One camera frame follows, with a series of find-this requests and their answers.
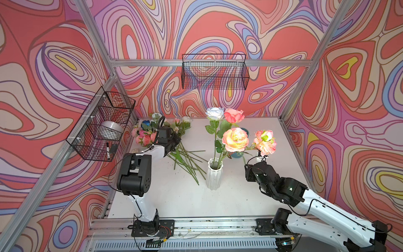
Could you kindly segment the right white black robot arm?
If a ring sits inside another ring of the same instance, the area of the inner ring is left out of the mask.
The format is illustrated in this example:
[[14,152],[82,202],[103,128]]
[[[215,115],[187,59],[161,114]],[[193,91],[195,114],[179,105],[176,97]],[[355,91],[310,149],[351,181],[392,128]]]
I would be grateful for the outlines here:
[[296,246],[296,235],[305,235],[331,245],[341,252],[385,252],[392,226],[379,220],[357,217],[328,202],[305,184],[281,177],[272,166],[261,160],[245,165],[248,182],[256,182],[260,192],[288,209],[279,208],[274,218],[256,220],[260,235],[289,235],[277,242],[279,252],[290,252]]

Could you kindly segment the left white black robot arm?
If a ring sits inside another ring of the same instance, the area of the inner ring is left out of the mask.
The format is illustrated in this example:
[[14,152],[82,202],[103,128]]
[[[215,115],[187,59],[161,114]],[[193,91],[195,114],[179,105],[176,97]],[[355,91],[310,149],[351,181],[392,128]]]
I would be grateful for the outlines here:
[[116,189],[138,210],[133,215],[131,228],[134,238],[156,236],[167,239],[173,234],[174,221],[169,220],[168,226],[160,223],[158,210],[147,200],[146,193],[151,187],[153,163],[175,151],[181,139],[171,127],[162,126],[157,130],[156,140],[156,144],[142,152],[125,154],[116,181]]

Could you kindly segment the large peach double rose stem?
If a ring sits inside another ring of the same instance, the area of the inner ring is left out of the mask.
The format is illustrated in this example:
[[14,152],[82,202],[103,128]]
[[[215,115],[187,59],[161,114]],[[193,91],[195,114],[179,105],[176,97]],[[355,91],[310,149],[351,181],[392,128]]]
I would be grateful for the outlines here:
[[223,163],[224,158],[229,157],[235,152],[247,152],[256,150],[261,156],[269,156],[274,154],[277,148],[277,142],[271,130],[256,131],[255,136],[250,143],[249,136],[246,131],[241,128],[231,128],[224,132],[219,146],[216,148],[221,150],[218,158],[218,165]]

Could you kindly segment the pink artificial rose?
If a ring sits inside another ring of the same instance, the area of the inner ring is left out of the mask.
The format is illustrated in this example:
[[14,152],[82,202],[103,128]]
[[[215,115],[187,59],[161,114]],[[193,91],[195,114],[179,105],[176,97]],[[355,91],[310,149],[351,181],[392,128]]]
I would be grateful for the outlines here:
[[242,110],[226,109],[224,119],[219,125],[218,137],[221,141],[222,153],[220,162],[234,152],[242,152],[249,143],[245,131],[237,127],[237,124],[245,118]]

